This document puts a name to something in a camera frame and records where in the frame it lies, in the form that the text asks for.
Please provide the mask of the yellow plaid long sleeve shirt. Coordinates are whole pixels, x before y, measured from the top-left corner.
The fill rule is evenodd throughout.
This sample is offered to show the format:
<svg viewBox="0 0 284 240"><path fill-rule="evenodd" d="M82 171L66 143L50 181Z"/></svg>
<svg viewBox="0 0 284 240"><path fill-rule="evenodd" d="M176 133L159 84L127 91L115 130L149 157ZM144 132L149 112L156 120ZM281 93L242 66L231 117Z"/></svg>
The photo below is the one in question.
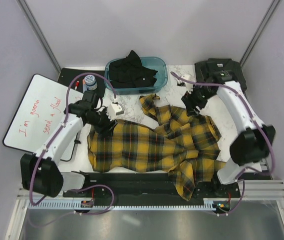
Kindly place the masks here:
<svg viewBox="0 0 284 240"><path fill-rule="evenodd" d="M158 107L156 94L141 96L144 115L158 123L154 129L119 119L112 136L91 129L88 158L94 171L105 173L116 167L138 173L164 171L185 200L196 185L209 182L222 169L218 160L220 131L207 115L187 115L184 108Z"/></svg>

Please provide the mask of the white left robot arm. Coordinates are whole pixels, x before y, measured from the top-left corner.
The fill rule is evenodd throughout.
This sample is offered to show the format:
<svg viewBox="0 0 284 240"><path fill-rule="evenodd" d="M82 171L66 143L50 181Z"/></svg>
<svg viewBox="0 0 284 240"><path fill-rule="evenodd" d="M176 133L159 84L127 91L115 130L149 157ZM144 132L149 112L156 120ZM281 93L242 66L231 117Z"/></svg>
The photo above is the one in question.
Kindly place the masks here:
<svg viewBox="0 0 284 240"><path fill-rule="evenodd" d="M103 137L112 135L116 117L124 113L118 102L98 108L100 98L86 91L81 100L70 103L64 110L64 119L53 135L33 154L24 154L20 160L22 186L29 193L56 197L61 191L74 190L81 197L91 193L91 183L84 175L75 172L60 172L59 162L66 148L85 125L93 126Z"/></svg>

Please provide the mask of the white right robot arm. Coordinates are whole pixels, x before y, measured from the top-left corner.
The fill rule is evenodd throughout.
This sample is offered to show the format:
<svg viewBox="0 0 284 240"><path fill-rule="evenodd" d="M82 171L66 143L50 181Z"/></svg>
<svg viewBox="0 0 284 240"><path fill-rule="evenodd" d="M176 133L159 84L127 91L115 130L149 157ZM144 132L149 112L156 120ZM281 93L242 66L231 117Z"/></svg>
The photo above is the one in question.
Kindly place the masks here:
<svg viewBox="0 0 284 240"><path fill-rule="evenodd" d="M198 115L208 99L218 96L226 106L237 130L237 137L230 145L230 159L215 174L211 192L222 197L232 184L244 173L252 170L261 173L254 165L270 157L271 168L275 167L272 144L276 135L273 125L266 125L249 104L245 91L246 80L239 62L230 58L210 58L194 64L195 77L174 76L185 83L186 93L182 96L187 114Z"/></svg>

